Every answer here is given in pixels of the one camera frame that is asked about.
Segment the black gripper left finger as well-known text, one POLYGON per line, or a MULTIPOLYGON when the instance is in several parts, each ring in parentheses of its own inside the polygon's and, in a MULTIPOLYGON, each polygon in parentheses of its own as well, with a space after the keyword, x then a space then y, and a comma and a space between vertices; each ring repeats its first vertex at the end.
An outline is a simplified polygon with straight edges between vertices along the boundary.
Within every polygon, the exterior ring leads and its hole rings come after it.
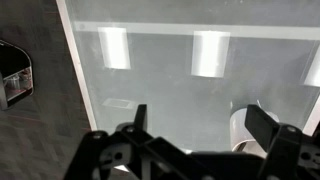
POLYGON ((134 125, 142 130, 147 129, 147 105, 140 104, 137 108, 134 125))

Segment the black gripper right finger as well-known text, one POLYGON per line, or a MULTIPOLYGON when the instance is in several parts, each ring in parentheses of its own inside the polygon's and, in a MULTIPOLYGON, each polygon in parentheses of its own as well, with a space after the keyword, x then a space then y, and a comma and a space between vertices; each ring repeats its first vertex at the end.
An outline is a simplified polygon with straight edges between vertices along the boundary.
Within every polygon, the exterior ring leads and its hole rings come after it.
POLYGON ((280 124, 258 105, 247 106, 245 127, 264 151, 269 153, 274 149, 280 124))

